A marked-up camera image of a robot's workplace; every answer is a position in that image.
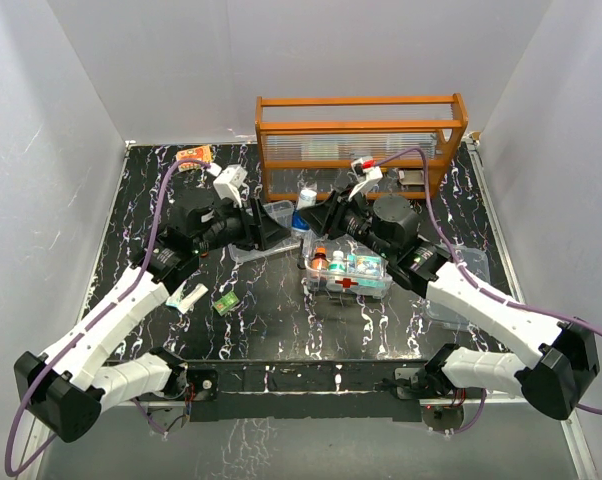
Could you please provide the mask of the white paper sachet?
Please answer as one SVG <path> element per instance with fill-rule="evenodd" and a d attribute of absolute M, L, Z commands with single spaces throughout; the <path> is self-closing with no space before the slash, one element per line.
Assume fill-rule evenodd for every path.
<path fill-rule="evenodd" d="M 197 284 L 189 293 L 185 292 L 185 287 L 186 283 L 183 282 L 165 302 L 167 307 L 181 314 L 186 314 L 208 292 L 208 288 L 202 283 Z"/>

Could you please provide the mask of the teal header plastic packet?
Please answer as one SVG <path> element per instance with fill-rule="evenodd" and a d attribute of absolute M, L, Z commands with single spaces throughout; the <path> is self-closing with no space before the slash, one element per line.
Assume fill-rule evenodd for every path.
<path fill-rule="evenodd" d="M 368 270 L 367 257 L 365 255 L 348 254 L 346 266 L 348 274 L 365 275 Z"/>

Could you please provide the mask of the green wind oil box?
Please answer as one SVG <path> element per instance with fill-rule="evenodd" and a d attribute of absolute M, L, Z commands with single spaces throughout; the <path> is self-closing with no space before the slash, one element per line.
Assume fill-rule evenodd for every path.
<path fill-rule="evenodd" d="M 239 305 L 240 301 L 237 295 L 231 291 L 219 299 L 215 300 L 213 303 L 213 307 L 215 311 L 221 315 L 225 316 L 227 313 L 231 312 Z"/>

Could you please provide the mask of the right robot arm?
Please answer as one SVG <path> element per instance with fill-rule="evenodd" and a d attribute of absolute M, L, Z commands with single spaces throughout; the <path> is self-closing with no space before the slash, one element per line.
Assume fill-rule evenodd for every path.
<path fill-rule="evenodd" d="M 599 373 L 592 331 L 530 312 L 454 263 L 451 253 L 419 232 L 420 217 L 399 195 L 368 202 L 334 191 L 301 209 L 319 237 L 349 235 L 381 256 L 392 280 L 440 304 L 501 342 L 506 351 L 480 352 L 448 343 L 408 380 L 404 389 L 441 397 L 481 388 L 523 397 L 542 414 L 567 419 Z"/>

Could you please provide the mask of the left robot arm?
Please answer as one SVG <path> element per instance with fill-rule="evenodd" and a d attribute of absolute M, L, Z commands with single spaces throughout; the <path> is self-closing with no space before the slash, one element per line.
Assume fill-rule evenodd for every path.
<path fill-rule="evenodd" d="M 134 258 L 110 292 L 42 354 L 14 365 L 26 409 L 64 442 L 82 437 L 99 416 L 121 402 L 152 393 L 167 399 L 187 387 L 187 366 L 161 347 L 136 360 L 106 366 L 127 335 L 191 277 L 202 255 L 228 245 L 265 251 L 291 235 L 257 198 L 244 207 L 199 192 L 178 199 L 154 239 Z"/>

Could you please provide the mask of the white medicine bottle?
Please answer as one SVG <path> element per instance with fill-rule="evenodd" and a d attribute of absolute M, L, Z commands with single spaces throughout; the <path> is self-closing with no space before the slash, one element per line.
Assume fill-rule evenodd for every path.
<path fill-rule="evenodd" d="M 332 274 L 345 274 L 347 272 L 345 256 L 341 250 L 333 252 L 327 271 Z"/>

